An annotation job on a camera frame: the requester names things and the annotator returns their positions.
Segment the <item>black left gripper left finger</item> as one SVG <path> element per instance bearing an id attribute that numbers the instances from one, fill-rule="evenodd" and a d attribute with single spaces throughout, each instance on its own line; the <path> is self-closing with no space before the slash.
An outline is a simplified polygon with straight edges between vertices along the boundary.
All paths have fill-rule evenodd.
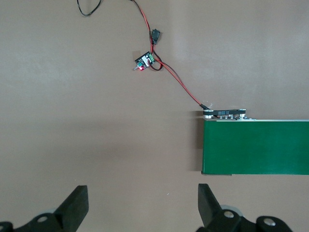
<path id="1" fill-rule="evenodd" d="M 40 214 L 19 228 L 0 221 L 0 232 L 77 232 L 87 213 L 88 188 L 77 186 L 54 212 Z"/>

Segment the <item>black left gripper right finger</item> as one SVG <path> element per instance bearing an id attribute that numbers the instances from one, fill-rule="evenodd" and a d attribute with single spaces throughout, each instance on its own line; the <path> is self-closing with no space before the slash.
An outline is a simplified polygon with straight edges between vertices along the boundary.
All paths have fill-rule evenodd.
<path id="1" fill-rule="evenodd" d="M 292 232 L 277 217 L 260 216 L 250 222 L 232 209 L 223 209 L 208 184 L 198 185 L 198 210 L 204 226 L 197 232 Z"/>

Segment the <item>green belt conveyor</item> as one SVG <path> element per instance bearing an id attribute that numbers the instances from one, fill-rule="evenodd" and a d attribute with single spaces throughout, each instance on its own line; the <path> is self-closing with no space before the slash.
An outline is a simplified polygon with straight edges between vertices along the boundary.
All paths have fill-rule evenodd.
<path id="1" fill-rule="evenodd" d="M 252 119 L 203 111 L 202 174 L 309 175 L 309 119 Z"/>

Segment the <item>black motor controller board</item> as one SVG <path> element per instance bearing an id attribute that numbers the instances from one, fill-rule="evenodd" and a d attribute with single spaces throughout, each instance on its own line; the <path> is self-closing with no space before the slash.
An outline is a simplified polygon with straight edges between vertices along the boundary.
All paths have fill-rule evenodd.
<path id="1" fill-rule="evenodd" d="M 139 58 L 137 58 L 135 60 L 135 63 L 136 63 L 136 66 L 134 67 L 133 70 L 143 71 L 155 63 L 155 58 L 153 57 L 152 53 L 148 51 L 142 56 L 140 56 Z"/>

